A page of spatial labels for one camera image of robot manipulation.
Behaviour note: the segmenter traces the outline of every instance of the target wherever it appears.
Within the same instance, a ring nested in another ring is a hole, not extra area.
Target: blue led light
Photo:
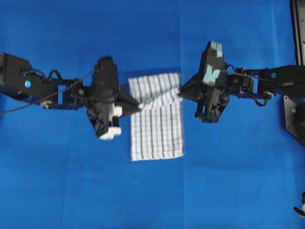
[[[30,88],[31,87],[31,83],[28,80],[24,83],[24,85],[25,85],[26,88]]]

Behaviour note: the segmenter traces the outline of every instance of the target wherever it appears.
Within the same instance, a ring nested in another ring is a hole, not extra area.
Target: wire
[[[21,72],[22,75],[27,75],[27,74],[29,74],[29,73],[40,73],[40,74],[42,74],[42,77],[43,77],[44,80],[47,79],[45,73],[43,73],[43,71],[38,70],[38,69],[32,69],[32,70],[29,70],[29,71]]]
[[[233,71],[235,72],[235,68],[234,68],[233,64],[226,64],[225,69],[228,69],[228,67],[231,67],[233,69]]]
[[[273,80],[267,80],[267,79],[259,78],[258,76],[255,76],[255,75],[247,75],[245,73],[236,73],[236,72],[234,72],[233,74],[238,75],[238,76],[243,76],[243,77],[251,77],[251,78],[255,78],[255,79],[258,79],[258,80],[261,80],[261,81],[266,81],[266,82],[269,82],[269,83],[274,83]]]
[[[53,73],[55,73],[57,75],[57,78],[58,78],[59,81],[62,81],[61,74],[57,70],[52,70],[50,72],[49,77],[47,78],[47,80],[50,80],[52,78]]]
[[[32,103],[30,103],[30,104],[27,104],[27,105],[25,105],[25,106],[21,106],[21,107],[18,107],[18,108],[12,109],[12,110],[8,110],[8,111],[0,111],[0,114],[13,113],[13,112],[16,112],[16,111],[19,111],[19,110],[23,110],[23,109],[25,109],[25,108],[27,108],[27,107],[29,107],[29,106],[34,105],[34,104],[39,104],[39,103],[43,102],[44,100],[49,99],[49,98],[51,98],[51,97],[53,97],[53,96],[55,96],[55,95],[57,95],[57,94],[59,94],[59,93],[66,92],[66,91],[70,90],[71,88],[73,88],[75,85],[77,85],[77,84],[79,84],[80,82],[82,82],[84,79],[86,79],[88,76],[90,76],[90,75],[91,75],[92,73],[94,73],[94,72],[95,72],[95,71],[93,71],[93,70],[90,71],[90,72],[88,72],[84,77],[80,78],[78,81],[74,82],[73,84],[71,84],[69,87],[67,87],[67,88],[64,89],[64,90],[56,91],[56,92],[54,92],[54,93],[52,93],[52,94],[50,94],[50,95],[48,95],[48,96],[46,96],[46,97],[44,97],[44,98],[42,98],[42,99],[39,99],[39,100],[37,100],[37,101],[34,101],[34,102],[32,102]]]

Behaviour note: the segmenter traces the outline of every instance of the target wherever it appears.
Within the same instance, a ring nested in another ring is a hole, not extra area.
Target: blue surface
[[[236,67],[294,64],[289,3],[256,1],[2,1],[1,51],[44,72],[80,78],[112,55],[120,81],[198,71],[210,40]],[[85,110],[32,107],[0,116],[0,227],[304,228],[293,211],[304,149],[283,128],[281,97],[261,108],[231,98],[220,123],[194,119],[184,101],[186,155],[130,161],[129,118],[111,142]],[[0,95],[0,109],[23,105]]]

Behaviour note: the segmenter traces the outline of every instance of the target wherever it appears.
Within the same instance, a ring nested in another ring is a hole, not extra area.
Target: screw
[[[78,94],[84,95],[84,90],[83,90],[83,89],[79,89],[79,90],[78,90]]]
[[[275,79],[275,78],[276,78],[276,73],[272,73],[272,74],[271,74],[271,78],[272,78],[272,79]]]
[[[31,82],[27,80],[27,81],[24,83],[24,85],[25,85],[26,88],[30,88],[30,87],[31,87]]]

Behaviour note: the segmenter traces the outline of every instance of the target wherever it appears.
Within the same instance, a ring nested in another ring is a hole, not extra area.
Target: striped towel
[[[184,153],[183,116],[177,73],[129,79],[141,112],[131,115],[132,161],[180,157]]]

